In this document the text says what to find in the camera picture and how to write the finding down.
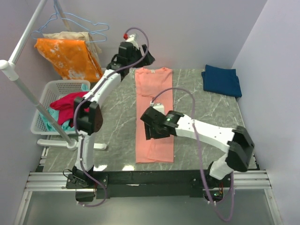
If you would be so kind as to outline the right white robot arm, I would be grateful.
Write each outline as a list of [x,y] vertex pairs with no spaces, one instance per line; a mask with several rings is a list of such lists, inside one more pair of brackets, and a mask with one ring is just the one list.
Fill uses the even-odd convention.
[[218,127],[176,111],[164,114],[162,104],[148,107],[141,120],[144,122],[147,140],[173,135],[198,139],[223,151],[223,156],[212,162],[206,173],[206,183],[211,187],[218,186],[231,172],[244,173],[249,168],[255,145],[248,131],[242,126]]

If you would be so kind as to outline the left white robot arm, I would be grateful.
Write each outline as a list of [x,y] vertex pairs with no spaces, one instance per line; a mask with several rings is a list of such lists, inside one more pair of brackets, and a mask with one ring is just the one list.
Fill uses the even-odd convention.
[[149,53],[148,43],[139,46],[137,34],[124,34],[118,53],[96,85],[83,97],[74,100],[73,123],[78,134],[78,152],[72,175],[82,188],[89,188],[94,182],[93,150],[95,134],[103,125],[101,106],[109,94],[122,82],[131,68],[151,65],[155,59]]

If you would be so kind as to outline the salmon pink t shirt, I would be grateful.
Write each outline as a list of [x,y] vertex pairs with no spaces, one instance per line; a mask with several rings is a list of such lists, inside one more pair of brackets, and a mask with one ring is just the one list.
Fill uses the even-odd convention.
[[167,162],[174,160],[174,140],[164,124],[166,114],[173,110],[173,71],[169,68],[135,71],[136,86],[136,163]]

